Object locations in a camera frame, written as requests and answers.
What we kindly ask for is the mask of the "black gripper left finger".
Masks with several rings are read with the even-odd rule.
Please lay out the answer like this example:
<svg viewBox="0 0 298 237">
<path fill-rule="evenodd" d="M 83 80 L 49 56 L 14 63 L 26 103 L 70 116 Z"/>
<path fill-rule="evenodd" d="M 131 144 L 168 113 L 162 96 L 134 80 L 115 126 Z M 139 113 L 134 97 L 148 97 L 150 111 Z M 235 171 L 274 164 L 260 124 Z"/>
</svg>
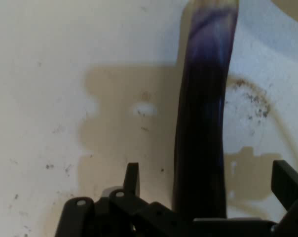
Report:
<svg viewBox="0 0 298 237">
<path fill-rule="evenodd" d="M 129 163 L 123 186 L 107 197 L 68 200 L 56 230 L 57 237 L 173 237 L 174 213 L 158 202 L 140 198 L 138 163 Z"/>
</svg>

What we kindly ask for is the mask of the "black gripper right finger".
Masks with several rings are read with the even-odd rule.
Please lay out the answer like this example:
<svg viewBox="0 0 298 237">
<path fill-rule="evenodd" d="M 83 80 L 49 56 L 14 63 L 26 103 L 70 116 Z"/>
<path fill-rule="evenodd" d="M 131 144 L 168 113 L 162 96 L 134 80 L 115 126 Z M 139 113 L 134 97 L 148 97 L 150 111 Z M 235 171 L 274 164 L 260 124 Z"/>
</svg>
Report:
<svg viewBox="0 0 298 237">
<path fill-rule="evenodd" d="M 286 210 L 272 227 L 275 237 L 298 237 L 298 173 L 284 160 L 272 166 L 271 190 Z"/>
</svg>

